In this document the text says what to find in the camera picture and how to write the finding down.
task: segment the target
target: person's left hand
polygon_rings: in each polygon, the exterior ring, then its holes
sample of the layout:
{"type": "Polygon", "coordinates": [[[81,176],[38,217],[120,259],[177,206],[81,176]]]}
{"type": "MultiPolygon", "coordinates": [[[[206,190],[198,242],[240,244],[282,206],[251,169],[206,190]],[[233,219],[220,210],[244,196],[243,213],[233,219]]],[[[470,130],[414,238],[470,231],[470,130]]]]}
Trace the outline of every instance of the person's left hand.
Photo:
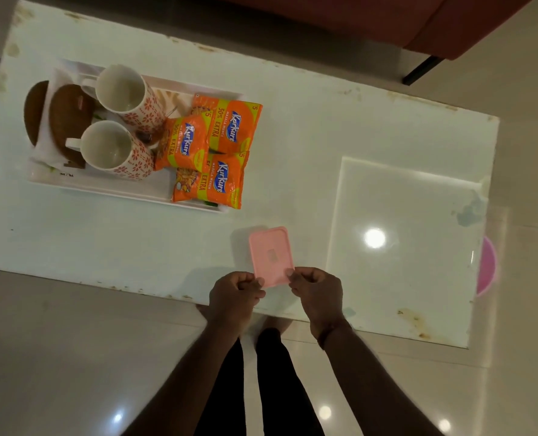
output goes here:
{"type": "Polygon", "coordinates": [[[262,278],[255,279],[250,272],[231,272],[220,278],[210,291],[208,324],[221,327],[235,335],[246,329],[252,308],[265,297],[262,278]]]}

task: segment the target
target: orange snack packet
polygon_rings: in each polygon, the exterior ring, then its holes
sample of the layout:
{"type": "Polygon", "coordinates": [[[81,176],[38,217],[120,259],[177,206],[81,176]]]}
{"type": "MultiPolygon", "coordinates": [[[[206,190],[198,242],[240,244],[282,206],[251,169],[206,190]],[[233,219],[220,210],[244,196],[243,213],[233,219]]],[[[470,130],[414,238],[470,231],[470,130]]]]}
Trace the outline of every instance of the orange snack packet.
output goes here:
{"type": "Polygon", "coordinates": [[[199,199],[240,209],[249,152],[209,154],[205,172],[178,168],[173,202],[199,199]]]}
{"type": "Polygon", "coordinates": [[[158,171],[165,167],[202,171],[208,155],[208,127],[212,111],[183,118],[167,119],[156,152],[158,171]]]}
{"type": "Polygon", "coordinates": [[[228,101],[203,94],[192,99],[192,113],[214,110],[208,129],[210,148],[221,153],[249,151],[263,106],[254,102],[228,101]]]}

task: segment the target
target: pink bowl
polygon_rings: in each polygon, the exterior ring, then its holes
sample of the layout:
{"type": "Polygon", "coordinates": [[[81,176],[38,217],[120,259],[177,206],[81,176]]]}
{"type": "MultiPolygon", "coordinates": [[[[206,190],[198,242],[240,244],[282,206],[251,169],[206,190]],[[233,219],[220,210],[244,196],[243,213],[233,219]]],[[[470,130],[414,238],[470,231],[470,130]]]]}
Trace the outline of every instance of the pink bowl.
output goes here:
{"type": "Polygon", "coordinates": [[[497,254],[491,240],[483,237],[483,251],[481,253],[481,266],[479,268],[479,278],[477,279],[477,296],[483,295],[495,279],[497,271],[497,254]]]}

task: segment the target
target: mug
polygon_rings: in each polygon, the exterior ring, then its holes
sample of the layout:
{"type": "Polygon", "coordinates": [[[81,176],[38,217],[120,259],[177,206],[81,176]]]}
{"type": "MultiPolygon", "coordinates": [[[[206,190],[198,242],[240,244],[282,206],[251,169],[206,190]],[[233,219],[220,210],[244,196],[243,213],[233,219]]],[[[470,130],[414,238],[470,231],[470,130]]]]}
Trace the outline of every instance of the mug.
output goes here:
{"type": "Polygon", "coordinates": [[[68,138],[65,146],[80,151],[93,168],[120,177],[141,180],[154,171],[154,155],[117,122],[91,124],[81,139],[68,138]]]}
{"type": "Polygon", "coordinates": [[[85,93],[136,130],[153,133],[166,119],[154,91],[134,69],[115,64],[103,70],[98,78],[80,76],[85,93]]]}

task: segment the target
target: red sofa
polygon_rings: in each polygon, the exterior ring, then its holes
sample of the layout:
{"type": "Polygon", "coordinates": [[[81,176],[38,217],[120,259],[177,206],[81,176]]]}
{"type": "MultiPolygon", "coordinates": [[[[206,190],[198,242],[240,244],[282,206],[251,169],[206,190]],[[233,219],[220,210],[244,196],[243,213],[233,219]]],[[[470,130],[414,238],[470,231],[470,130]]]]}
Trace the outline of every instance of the red sofa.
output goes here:
{"type": "Polygon", "coordinates": [[[226,1],[426,53],[438,64],[461,56],[531,0],[226,1]]]}

